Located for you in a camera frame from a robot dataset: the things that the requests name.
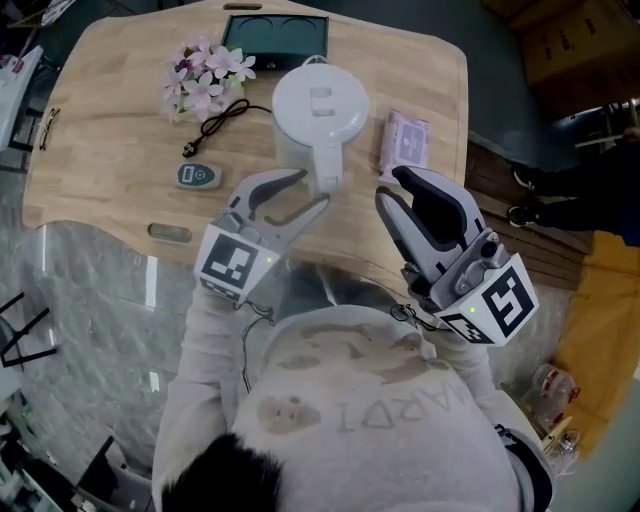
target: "purple package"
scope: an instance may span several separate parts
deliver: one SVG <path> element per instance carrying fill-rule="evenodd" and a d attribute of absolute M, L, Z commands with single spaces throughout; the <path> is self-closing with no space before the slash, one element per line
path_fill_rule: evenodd
<path fill-rule="evenodd" d="M 380 152 L 380 180 L 398 185 L 391 171 L 400 165 L 427 168 L 429 123 L 391 109 Z"/>

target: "person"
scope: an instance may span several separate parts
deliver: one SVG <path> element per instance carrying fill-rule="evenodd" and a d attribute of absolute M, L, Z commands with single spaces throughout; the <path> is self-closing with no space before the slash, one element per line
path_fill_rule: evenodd
<path fill-rule="evenodd" d="M 608 231 L 640 247 L 640 128 L 590 162 L 559 172 L 515 165 L 513 176 L 539 196 L 572 197 L 509 209 L 511 225 L 538 224 L 570 231 Z"/>
<path fill-rule="evenodd" d="M 424 342 L 371 283 L 290 275 L 235 415 L 232 304 L 196 286 L 155 451 L 159 512 L 546 510 L 551 470 L 486 348 Z"/>

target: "black cable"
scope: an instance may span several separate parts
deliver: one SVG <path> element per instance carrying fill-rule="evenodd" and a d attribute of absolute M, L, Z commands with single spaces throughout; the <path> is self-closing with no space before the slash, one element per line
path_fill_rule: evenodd
<path fill-rule="evenodd" d="M 236 100 L 231 105 L 229 105 L 229 107 L 227 107 L 224 112 L 210 117 L 204 123 L 202 123 L 202 125 L 200 126 L 200 137 L 192 142 L 187 143 L 184 146 L 182 150 L 182 156 L 185 158 L 191 158 L 192 156 L 195 156 L 198 153 L 198 146 L 200 146 L 200 143 L 204 139 L 206 139 L 207 137 L 211 137 L 214 133 L 216 133 L 222 127 L 222 125 L 227 122 L 227 119 L 229 119 L 230 117 L 238 117 L 244 114 L 250 108 L 264 110 L 265 112 L 269 112 L 269 114 L 271 114 L 270 109 L 261 107 L 260 105 L 251 105 L 251 103 L 249 103 L 249 100 L 246 100 L 244 98 Z"/>
<path fill-rule="evenodd" d="M 411 319 L 414 324 L 419 324 L 425 331 L 433 332 L 451 330 L 428 324 L 417 315 L 416 310 L 411 307 L 411 304 L 396 304 L 395 306 L 391 307 L 389 313 L 398 322 L 409 322 L 409 319 Z"/>
<path fill-rule="evenodd" d="M 261 306 L 254 304 L 251 301 L 245 301 L 242 304 L 238 304 L 237 302 L 234 302 L 233 303 L 234 311 L 239 311 L 240 309 L 242 309 L 242 306 L 244 306 L 245 304 L 248 304 L 249 307 L 251 307 L 251 309 L 253 310 L 253 312 L 256 315 L 258 315 L 258 318 L 256 318 L 251 324 L 249 324 L 244 329 L 244 331 L 242 331 L 242 358 L 243 358 L 242 380 L 244 381 L 244 386 L 247 389 L 247 393 L 249 393 L 251 391 L 251 383 L 249 382 L 249 376 L 248 376 L 248 370 L 247 370 L 247 366 L 248 366 L 247 338 L 249 337 L 249 333 L 251 332 L 251 329 L 253 329 L 258 324 L 258 322 L 262 320 L 267 320 L 269 322 L 269 325 L 273 327 L 275 325 L 275 321 L 273 320 L 273 308 L 263 308 Z"/>

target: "yellow cloth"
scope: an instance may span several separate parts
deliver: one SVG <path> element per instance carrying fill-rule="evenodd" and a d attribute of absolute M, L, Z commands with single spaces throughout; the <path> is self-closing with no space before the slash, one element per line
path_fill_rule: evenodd
<path fill-rule="evenodd" d="M 582 388 L 568 414 L 588 456 L 604 435 L 632 383 L 640 359 L 640 250 L 596 232 L 584 260 L 555 363 Z"/>

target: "plastic bottle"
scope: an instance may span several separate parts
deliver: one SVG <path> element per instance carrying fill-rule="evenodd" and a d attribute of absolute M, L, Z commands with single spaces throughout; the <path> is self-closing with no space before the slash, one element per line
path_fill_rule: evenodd
<path fill-rule="evenodd" d="M 533 387 L 539 389 L 542 395 L 560 402 L 566 401 L 566 404 L 575 400 L 580 393 L 570 373 L 548 363 L 540 365 L 533 374 Z"/>
<path fill-rule="evenodd" d="M 532 391 L 538 399 L 532 404 L 536 421 L 548 432 L 562 420 L 564 410 L 580 393 L 571 374 L 543 364 L 533 375 Z"/>

